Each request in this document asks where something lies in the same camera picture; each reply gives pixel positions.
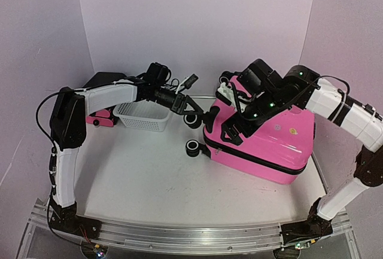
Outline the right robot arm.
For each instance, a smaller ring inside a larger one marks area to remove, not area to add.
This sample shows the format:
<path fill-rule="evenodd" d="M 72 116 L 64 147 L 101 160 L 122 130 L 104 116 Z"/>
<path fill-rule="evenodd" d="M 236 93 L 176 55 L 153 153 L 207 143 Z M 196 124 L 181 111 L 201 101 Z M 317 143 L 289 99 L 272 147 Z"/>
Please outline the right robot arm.
<path fill-rule="evenodd" d="M 350 95 L 339 77 L 296 65 L 280 75 L 257 59 L 220 75 L 214 159 L 290 184 L 313 160 L 326 192 L 307 216 L 284 223 L 284 246 L 332 234 L 332 221 L 364 191 L 382 184 L 382 114 Z"/>

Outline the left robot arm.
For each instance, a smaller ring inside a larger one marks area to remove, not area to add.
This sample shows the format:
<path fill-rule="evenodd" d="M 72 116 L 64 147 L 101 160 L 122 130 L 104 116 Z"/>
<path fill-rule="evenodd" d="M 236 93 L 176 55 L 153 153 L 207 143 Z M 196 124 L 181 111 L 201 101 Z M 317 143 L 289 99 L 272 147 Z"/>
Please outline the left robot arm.
<path fill-rule="evenodd" d="M 182 80 L 176 89 L 168 81 L 170 69 L 159 63 L 151 63 L 147 71 L 138 76 L 116 78 L 114 73 L 97 73 L 95 85 L 72 89 L 63 87 L 53 93 L 56 97 L 51 113 L 48 132 L 43 134 L 51 142 L 48 166 L 51 189 L 48 200 L 53 213 L 47 222 L 53 231 L 97 239 L 101 222 L 77 215 L 74 193 L 75 168 L 78 152 L 87 135 L 86 118 L 97 111 L 123 103 L 143 100 L 164 106 L 182 116 L 200 116 L 201 107 L 188 95 L 183 94 L 198 79 L 192 74 Z"/>

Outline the pink hard-shell suitcase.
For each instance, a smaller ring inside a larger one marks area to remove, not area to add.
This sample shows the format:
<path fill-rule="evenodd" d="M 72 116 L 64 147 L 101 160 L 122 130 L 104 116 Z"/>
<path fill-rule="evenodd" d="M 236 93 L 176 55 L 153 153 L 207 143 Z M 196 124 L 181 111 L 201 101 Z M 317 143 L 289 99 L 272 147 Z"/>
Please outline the pink hard-shell suitcase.
<path fill-rule="evenodd" d="M 192 129 L 202 127 L 203 143 L 186 143 L 186 153 L 203 153 L 211 160 L 279 184 L 291 184 L 312 154 L 315 138 L 313 113 L 285 110 L 262 126 L 244 121 L 233 105 L 217 98 L 204 115 L 186 115 Z"/>

